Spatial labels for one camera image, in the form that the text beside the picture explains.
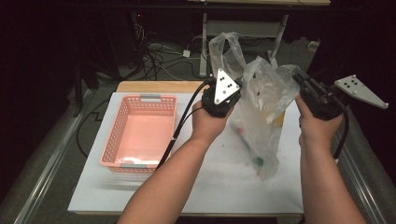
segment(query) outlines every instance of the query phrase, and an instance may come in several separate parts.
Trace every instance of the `gray carpet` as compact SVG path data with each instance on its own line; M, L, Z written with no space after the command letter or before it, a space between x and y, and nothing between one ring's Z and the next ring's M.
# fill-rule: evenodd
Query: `gray carpet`
M278 64L297 64L306 70L314 56L313 52L306 49L308 43L309 41L305 39L296 41L295 43L282 43L276 57ZM247 62L253 60L257 55L265 57L264 52L270 49L272 44L273 42L271 40L264 40L257 47L244 46L243 51ZM175 49L178 52L183 50L181 46L172 43L167 43L166 46ZM177 56L164 54L163 57L171 60ZM198 58L199 54L194 53L191 57ZM199 70L199 60L186 59L186 61L193 64L193 72L197 75ZM130 71L126 65L121 65L120 70L122 73ZM183 80L197 80L196 77L192 76L191 68L186 63L180 63L172 66L167 69L167 71L172 76L161 71L158 75L158 80L175 80L175 77ZM140 74L131 79L138 78L139 76L142 77L143 75ZM117 88L118 83L107 79L104 75L99 75L99 80L100 88L94 93L92 102L86 105L89 107L87 108L87 111L92 111L97 105L107 99L111 92ZM72 93L70 97L71 102L74 101ZM71 124L74 110L75 106L71 104L69 109L59 119L41 145L36 149L34 155L26 163L12 190L9 192L6 199L2 201L0 206L0 223L14 223L16 220L16 217L29 197L37 179L40 177L44 167L50 159L53 150L58 146L60 139L62 139L65 131L67 130L67 127ZM99 112L99 119L102 118L106 111L106 104L98 107L95 111ZM351 129L346 141L348 152L357 162L357 166L359 167L359 171L364 179L364 183L372 193L376 206L380 209L379 214L376 212L376 216L373 217L369 212L372 204L367 205L361 200L360 192L356 187L356 181L351 177L353 174L351 174L346 167L346 162L343 157L339 162L341 173L352 196L363 214L366 216L367 220L373 223L392 223L392 221L396 220L395 188L362 134L358 121L353 117L353 112L351 112L351 117ZM86 153L89 153L99 127L100 121L95 121L94 115L89 115L87 120L81 126L79 139L81 148ZM117 216L81 216L67 212L67 207L73 195L74 187L78 183L85 160L86 159L83 157L82 153L78 150L76 137L73 136L66 148L64 159L56 173L56 176L51 181L49 189L32 219L32 223L112 224L117 221ZM273 220L265 220L261 218L238 220L238 223L274 223ZM280 217L277 219L277 223L298 223L299 220L300 219L297 217ZM208 220L199 218L182 218L179 223L222 222L219 219Z

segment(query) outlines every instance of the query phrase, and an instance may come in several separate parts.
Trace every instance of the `white tabletop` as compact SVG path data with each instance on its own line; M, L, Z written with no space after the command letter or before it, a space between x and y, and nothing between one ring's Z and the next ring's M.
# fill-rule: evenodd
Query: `white tabletop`
M120 100L130 92L113 93L102 125L82 171L68 211L78 214L120 214L146 176L113 173L99 163L117 114ZM177 123L191 93L177 96ZM278 171L262 181L253 167L246 144L227 124L208 150L182 215L300 216L303 213L300 181L299 111L293 102L286 110L279 141ZM174 148L191 134L186 122Z

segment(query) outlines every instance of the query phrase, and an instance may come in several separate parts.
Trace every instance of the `pink plastic basket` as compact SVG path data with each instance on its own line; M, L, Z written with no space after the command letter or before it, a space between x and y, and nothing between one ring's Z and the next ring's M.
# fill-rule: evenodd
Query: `pink plastic basket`
M125 95L100 163L113 172L152 173L175 129L174 95Z

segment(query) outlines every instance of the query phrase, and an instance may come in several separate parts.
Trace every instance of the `transparent plastic bag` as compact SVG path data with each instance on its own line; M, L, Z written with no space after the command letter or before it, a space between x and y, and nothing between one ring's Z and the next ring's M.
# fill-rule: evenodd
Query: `transparent plastic bag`
M228 40L230 49L224 54ZM296 65L274 69L261 57L246 64L238 34L221 34L209 43L214 71L225 70L233 79L243 76L241 99L230 117L232 126L247 143L257 174L262 180L274 176L279 166L278 143L284 111L300 87L292 75L300 72Z

